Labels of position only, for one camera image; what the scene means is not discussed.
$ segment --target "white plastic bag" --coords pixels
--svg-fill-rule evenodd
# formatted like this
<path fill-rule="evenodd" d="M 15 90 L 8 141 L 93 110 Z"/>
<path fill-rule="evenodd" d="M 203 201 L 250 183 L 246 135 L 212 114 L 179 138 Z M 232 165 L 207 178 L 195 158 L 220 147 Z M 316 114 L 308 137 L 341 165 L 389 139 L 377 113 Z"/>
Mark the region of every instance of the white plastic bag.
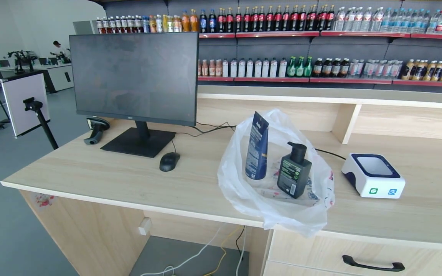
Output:
<path fill-rule="evenodd" d="M 263 180 L 251 180 L 245 175 L 247 145 L 253 117 L 236 127 L 218 169 L 219 187 L 224 196 L 241 213 L 264 219 L 264 229 L 276 224 L 314 236 L 327 224 L 327 209 L 335 202 L 333 172 L 310 141 L 279 109 L 260 112 L 269 123 L 267 174 Z M 305 192 L 293 199 L 277 187 L 279 164 L 291 152 L 287 143 L 307 146 L 307 159 L 312 163 L 311 182 Z"/>

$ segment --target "drawer handle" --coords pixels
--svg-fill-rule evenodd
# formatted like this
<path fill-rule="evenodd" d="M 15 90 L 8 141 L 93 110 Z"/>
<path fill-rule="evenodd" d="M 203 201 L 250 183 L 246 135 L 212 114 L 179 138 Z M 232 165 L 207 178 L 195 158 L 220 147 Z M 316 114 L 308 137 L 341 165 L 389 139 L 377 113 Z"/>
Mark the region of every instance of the drawer handle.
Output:
<path fill-rule="evenodd" d="M 354 259 L 349 255 L 342 255 L 342 260 L 344 260 L 344 263 L 360 267 L 360 268 L 367 268 L 367 269 L 374 269 L 374 270 L 382 270 L 382 271 L 390 271 L 390 272 L 400 272 L 405 270 L 405 267 L 402 263 L 391 263 L 393 265 L 392 268 L 383 268 L 383 267 L 375 267 L 375 266 L 367 266 L 367 265 L 361 265 L 354 261 Z"/>

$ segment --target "black computer mouse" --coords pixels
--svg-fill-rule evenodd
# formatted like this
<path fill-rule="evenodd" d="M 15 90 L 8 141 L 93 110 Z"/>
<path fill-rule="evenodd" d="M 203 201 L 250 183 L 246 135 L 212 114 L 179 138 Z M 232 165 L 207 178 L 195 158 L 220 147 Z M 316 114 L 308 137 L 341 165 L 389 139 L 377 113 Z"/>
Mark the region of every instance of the black computer mouse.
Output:
<path fill-rule="evenodd" d="M 180 159 L 180 154 L 177 152 L 168 152 L 161 157 L 160 171 L 171 171 L 177 166 L 177 162 Z"/>

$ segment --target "barcode scanner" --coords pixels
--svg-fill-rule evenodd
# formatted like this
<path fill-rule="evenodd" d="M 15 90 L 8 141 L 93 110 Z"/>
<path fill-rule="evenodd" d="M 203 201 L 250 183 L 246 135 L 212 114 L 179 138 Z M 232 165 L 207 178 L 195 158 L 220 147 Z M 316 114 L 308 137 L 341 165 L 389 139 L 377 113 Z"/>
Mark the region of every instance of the barcode scanner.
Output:
<path fill-rule="evenodd" d="M 88 127 L 92 130 L 90 138 L 84 139 L 87 145 L 95 145 L 102 139 L 103 131 L 110 128 L 109 122 L 101 118 L 88 117 Z"/>

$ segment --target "gray floor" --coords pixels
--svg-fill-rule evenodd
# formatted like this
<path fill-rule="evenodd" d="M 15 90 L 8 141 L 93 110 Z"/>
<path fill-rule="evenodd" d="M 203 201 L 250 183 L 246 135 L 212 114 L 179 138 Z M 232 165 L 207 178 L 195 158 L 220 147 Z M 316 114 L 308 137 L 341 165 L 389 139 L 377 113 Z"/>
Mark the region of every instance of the gray floor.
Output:
<path fill-rule="evenodd" d="M 51 122 L 49 124 L 58 145 L 88 131 L 83 116 L 76 115 L 74 90 L 67 89 L 48 95 Z M 5 114 L 0 108 L 0 120 Z M 51 152 L 42 129 L 14 139 L 11 126 L 0 130 L 0 180 Z M 132 276 L 158 272 L 167 265 L 178 265 L 195 255 L 202 245 L 152 237 L 138 259 Z M 209 246 L 184 267 L 177 276 L 196 276 L 216 268 L 223 254 L 220 248 Z M 228 250 L 215 275 L 235 275 L 239 253 Z M 247 275 L 248 255 L 239 275 Z M 0 184 L 0 276 L 72 276 L 77 275 L 46 230 L 34 216 L 17 190 Z"/>

